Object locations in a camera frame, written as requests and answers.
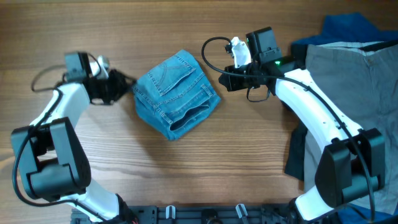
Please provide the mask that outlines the light blue denim jeans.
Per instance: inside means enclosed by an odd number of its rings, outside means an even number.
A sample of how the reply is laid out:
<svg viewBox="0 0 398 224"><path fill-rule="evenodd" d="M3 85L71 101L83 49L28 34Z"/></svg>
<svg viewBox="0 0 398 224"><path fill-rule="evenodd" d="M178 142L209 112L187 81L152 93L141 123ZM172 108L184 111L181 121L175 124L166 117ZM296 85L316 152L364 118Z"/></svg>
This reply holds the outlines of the light blue denim jeans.
<svg viewBox="0 0 398 224"><path fill-rule="evenodd" d="M221 98L192 54L180 50L137 80L137 115L169 141L207 119Z"/></svg>

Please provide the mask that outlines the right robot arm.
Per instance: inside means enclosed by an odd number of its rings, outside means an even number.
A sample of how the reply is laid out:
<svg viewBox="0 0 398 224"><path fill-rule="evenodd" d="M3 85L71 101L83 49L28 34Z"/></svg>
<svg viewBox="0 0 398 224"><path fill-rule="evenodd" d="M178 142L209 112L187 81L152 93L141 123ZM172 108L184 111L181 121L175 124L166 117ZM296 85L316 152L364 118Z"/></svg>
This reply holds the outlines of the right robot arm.
<svg viewBox="0 0 398 224"><path fill-rule="evenodd" d="M289 203L289 223L313 223L385 185L385 144L375 128L363 129L348 118L317 86L305 65L305 49L293 46L283 56L270 27L250 32L245 40L228 39L234 63L219 81L228 91L266 86L292 110L320 149L315 185Z"/></svg>

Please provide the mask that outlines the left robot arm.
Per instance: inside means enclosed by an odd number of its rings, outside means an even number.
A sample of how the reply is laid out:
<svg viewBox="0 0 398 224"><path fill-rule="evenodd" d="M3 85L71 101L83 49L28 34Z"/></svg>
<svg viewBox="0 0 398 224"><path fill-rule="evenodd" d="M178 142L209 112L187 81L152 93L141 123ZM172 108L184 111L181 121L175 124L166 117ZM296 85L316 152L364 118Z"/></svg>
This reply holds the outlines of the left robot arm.
<svg viewBox="0 0 398 224"><path fill-rule="evenodd" d="M12 186L17 198L33 207L69 204L92 223L138 223L118 195L91 176L89 160L75 126L89 105L111 106L136 79L111 69L108 60L88 52L65 54L62 80L38 118L11 133L15 155Z"/></svg>

